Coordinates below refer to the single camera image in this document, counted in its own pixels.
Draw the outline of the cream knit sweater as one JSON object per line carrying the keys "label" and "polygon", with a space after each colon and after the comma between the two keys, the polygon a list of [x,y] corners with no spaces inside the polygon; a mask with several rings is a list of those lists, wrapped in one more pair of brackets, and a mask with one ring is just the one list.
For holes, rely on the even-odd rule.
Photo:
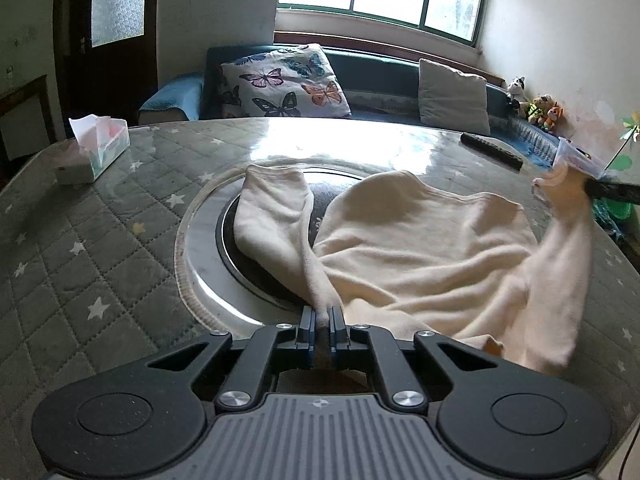
{"label": "cream knit sweater", "polygon": [[552,217],[536,237],[524,208],[494,193],[457,195],[408,171],[375,174],[334,198],[312,251],[349,324],[411,339],[457,339],[546,374],[567,367],[592,271],[586,176],[537,178]]}

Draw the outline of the green plastic bowl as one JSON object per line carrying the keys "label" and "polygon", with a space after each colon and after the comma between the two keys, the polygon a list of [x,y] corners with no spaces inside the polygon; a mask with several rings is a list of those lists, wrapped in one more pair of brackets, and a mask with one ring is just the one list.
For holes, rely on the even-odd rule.
{"label": "green plastic bowl", "polygon": [[627,221],[634,211],[633,204],[618,202],[609,198],[597,198],[593,202],[593,207],[601,220],[612,222]]}

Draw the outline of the colourful paper pinwheel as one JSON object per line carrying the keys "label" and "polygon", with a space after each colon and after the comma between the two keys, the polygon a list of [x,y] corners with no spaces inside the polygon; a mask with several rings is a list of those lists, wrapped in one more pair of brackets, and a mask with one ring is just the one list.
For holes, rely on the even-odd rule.
{"label": "colourful paper pinwheel", "polygon": [[639,142],[640,113],[632,112],[629,117],[623,119],[625,132],[620,136],[622,144],[608,161],[605,170],[625,171],[632,167],[634,160],[631,157],[631,147]]}

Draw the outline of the clear plastic storage box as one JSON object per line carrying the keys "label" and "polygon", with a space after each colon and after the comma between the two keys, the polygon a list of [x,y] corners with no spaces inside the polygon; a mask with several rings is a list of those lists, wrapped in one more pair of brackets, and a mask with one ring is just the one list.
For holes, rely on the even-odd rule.
{"label": "clear plastic storage box", "polygon": [[555,153],[553,167],[566,165],[581,171],[583,174],[600,179],[605,173],[604,165],[588,155],[569,140],[559,137],[558,149]]}

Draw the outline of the round induction cooktop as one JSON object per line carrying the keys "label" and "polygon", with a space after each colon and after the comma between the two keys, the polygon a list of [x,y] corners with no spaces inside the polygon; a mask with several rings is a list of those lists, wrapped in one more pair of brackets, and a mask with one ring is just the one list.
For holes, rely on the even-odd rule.
{"label": "round induction cooktop", "polygon": [[329,204],[370,169],[320,159],[241,162],[196,194],[175,240],[184,306],[209,330],[248,337],[324,313],[337,294],[314,255]]}

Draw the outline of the orange plush toy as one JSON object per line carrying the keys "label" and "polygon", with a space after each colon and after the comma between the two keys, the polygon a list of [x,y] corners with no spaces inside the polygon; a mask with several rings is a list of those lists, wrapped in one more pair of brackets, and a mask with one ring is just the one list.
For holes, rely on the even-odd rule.
{"label": "orange plush toy", "polygon": [[552,133],[558,121],[563,117],[563,113],[564,110],[562,107],[560,107],[558,103],[555,103],[549,108],[546,116],[544,116],[544,122],[541,124],[541,128],[543,128],[545,132]]}

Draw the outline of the black remote control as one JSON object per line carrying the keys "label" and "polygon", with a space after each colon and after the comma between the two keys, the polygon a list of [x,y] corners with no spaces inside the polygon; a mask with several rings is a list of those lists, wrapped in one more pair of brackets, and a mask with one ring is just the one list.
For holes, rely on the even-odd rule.
{"label": "black remote control", "polygon": [[464,132],[460,134],[460,142],[467,148],[472,148],[472,150],[496,162],[500,162],[503,166],[507,166],[514,171],[520,171],[523,166],[523,161],[518,156],[480,136],[474,136],[474,134]]}

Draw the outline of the yellow green plush toy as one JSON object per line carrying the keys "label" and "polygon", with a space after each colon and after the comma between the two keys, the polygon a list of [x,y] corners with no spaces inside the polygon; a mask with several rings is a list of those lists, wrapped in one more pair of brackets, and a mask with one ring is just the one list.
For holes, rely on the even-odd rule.
{"label": "yellow green plush toy", "polygon": [[527,120],[530,124],[540,126],[547,118],[548,111],[554,105],[554,99],[550,94],[542,94],[536,96],[532,102],[529,103],[527,111]]}

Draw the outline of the black white plush toy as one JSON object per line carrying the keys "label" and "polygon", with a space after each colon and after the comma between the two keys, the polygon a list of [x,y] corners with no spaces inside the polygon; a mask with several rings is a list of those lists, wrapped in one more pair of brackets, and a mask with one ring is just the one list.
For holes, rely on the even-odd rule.
{"label": "black white plush toy", "polygon": [[525,78],[514,78],[506,90],[508,90],[511,106],[515,113],[519,118],[527,119],[530,104],[525,95]]}

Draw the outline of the grey square pillow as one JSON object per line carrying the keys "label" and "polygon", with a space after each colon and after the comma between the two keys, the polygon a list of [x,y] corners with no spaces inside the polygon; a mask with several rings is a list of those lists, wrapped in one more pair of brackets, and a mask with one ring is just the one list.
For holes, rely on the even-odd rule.
{"label": "grey square pillow", "polygon": [[421,58],[418,109],[422,124],[488,136],[486,79]]}

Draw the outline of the dark teal sofa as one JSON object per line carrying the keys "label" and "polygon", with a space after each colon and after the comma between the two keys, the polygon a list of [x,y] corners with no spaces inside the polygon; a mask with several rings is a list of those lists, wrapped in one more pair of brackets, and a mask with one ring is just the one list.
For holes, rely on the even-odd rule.
{"label": "dark teal sofa", "polygon": [[[271,51],[290,50],[289,44],[213,47],[206,53],[203,73],[180,75],[147,99],[138,110],[138,123],[186,122],[224,117],[221,107],[238,100],[238,92],[224,88],[220,66],[249,61]],[[346,93],[352,118],[371,122],[417,125],[419,66],[387,55],[326,48],[326,56]],[[559,139],[519,118],[508,92],[486,84],[490,135],[509,144],[534,164],[552,164]]]}

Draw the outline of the butterfly print pillow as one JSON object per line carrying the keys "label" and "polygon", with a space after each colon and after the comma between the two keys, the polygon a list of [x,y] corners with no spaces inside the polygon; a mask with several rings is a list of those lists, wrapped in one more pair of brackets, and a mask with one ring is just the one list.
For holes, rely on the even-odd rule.
{"label": "butterfly print pillow", "polygon": [[224,118],[349,118],[346,96],[318,44],[277,48],[221,64]]}

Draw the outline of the tissue box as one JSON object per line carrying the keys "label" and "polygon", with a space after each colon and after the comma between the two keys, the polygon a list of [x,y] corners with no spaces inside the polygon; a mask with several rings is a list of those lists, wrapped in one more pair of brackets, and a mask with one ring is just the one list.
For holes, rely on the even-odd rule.
{"label": "tissue box", "polygon": [[125,119],[91,114],[71,119],[73,139],[54,156],[52,166],[62,185],[93,184],[129,148]]}

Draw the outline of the dark wooden door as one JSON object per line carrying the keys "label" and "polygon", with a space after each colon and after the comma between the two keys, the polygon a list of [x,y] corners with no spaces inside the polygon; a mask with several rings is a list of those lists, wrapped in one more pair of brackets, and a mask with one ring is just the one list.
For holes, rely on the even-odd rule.
{"label": "dark wooden door", "polygon": [[157,0],[53,0],[58,100],[65,120],[131,125],[157,90]]}

